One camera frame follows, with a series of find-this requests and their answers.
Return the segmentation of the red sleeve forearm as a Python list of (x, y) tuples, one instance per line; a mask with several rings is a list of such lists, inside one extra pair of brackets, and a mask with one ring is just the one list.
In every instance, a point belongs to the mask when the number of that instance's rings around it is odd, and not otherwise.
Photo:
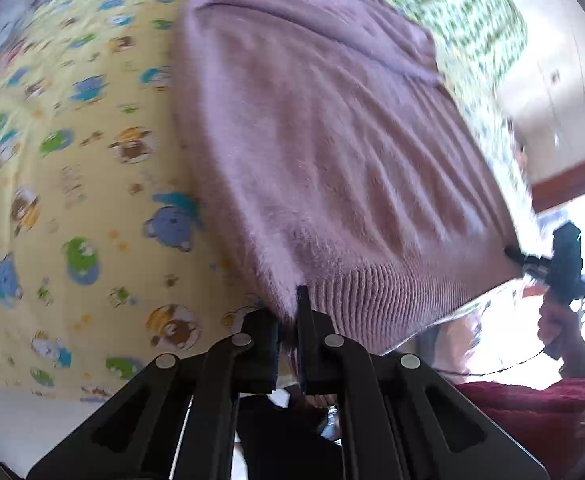
[(585, 452), (585, 379), (562, 379), (537, 390), (498, 382), (457, 389), (539, 460), (553, 479), (567, 474)]

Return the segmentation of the person right hand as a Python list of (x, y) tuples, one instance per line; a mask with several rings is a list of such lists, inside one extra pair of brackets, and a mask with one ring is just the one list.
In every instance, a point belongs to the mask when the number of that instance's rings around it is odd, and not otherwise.
[(579, 316), (567, 304), (547, 290), (539, 308), (539, 340), (546, 347), (555, 346), (562, 367), (562, 379), (585, 379), (585, 341)]

